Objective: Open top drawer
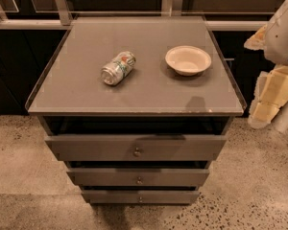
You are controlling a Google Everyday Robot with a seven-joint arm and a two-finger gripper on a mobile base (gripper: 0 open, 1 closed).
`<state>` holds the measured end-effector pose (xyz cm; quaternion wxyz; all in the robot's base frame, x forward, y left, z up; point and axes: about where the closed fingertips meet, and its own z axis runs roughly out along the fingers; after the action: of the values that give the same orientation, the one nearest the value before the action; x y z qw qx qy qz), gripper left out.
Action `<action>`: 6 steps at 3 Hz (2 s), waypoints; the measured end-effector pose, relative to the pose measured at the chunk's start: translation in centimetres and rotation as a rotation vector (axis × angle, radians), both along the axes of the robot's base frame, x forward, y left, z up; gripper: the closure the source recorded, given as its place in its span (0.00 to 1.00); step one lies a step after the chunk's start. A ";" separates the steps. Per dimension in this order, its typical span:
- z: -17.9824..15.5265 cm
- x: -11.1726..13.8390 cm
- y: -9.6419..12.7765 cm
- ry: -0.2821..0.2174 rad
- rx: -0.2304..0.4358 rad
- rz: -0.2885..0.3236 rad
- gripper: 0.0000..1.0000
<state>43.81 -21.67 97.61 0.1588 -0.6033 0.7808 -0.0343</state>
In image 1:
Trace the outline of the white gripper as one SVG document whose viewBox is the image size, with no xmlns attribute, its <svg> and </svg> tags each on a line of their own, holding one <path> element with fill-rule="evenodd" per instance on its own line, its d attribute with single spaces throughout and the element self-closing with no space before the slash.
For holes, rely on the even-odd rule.
<svg viewBox="0 0 288 230">
<path fill-rule="evenodd" d="M 249 50 L 264 50 L 267 60 L 276 64 L 257 78 L 248 124 L 263 128 L 271 123 L 288 103 L 288 0 L 285 0 L 267 26 L 264 25 L 244 43 Z"/>
</svg>

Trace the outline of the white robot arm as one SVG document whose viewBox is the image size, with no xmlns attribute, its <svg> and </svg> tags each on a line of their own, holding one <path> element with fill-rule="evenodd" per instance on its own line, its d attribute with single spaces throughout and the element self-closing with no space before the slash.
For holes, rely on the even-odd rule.
<svg viewBox="0 0 288 230">
<path fill-rule="evenodd" d="M 288 129 L 288 0 L 269 22 L 244 44 L 250 50 L 262 50 L 275 67 L 257 78 L 248 124 L 263 128 L 273 124 L 279 132 Z"/>
</svg>

